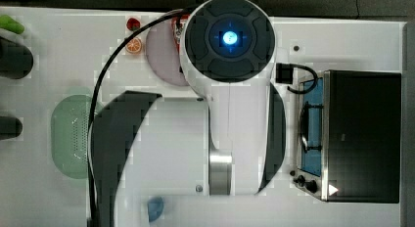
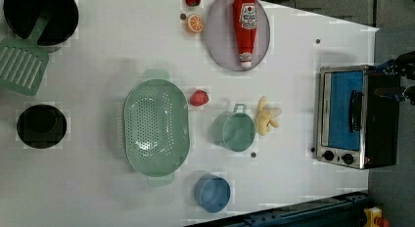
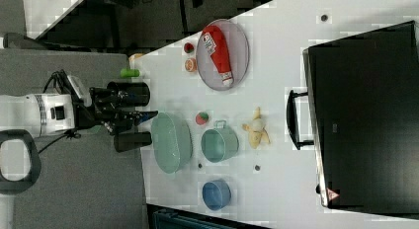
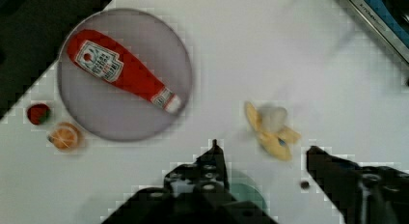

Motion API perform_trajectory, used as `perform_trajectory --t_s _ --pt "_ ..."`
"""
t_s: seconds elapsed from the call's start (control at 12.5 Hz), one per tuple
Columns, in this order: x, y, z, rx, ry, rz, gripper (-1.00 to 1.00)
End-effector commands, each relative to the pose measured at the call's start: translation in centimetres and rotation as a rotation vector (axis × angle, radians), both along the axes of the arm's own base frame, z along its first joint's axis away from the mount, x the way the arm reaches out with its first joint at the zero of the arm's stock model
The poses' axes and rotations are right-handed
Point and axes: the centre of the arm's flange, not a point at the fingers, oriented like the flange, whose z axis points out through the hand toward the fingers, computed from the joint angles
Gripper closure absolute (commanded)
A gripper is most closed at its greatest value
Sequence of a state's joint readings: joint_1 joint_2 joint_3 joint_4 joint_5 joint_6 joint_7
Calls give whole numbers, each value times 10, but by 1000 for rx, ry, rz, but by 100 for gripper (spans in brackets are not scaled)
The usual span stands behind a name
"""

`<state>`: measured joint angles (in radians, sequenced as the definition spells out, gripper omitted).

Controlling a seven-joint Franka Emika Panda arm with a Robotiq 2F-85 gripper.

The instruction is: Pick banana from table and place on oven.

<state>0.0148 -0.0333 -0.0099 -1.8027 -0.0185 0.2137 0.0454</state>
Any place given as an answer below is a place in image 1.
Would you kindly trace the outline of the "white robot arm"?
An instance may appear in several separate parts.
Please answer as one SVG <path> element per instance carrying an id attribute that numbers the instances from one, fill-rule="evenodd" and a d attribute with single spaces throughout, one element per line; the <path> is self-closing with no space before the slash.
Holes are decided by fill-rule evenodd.
<path id="1" fill-rule="evenodd" d="M 254 195 L 281 165 L 285 112 L 271 83 L 277 38 L 248 0 L 190 12 L 179 65 L 193 99 L 125 91 L 89 134 L 88 227 L 150 227 L 174 196 Z"/>

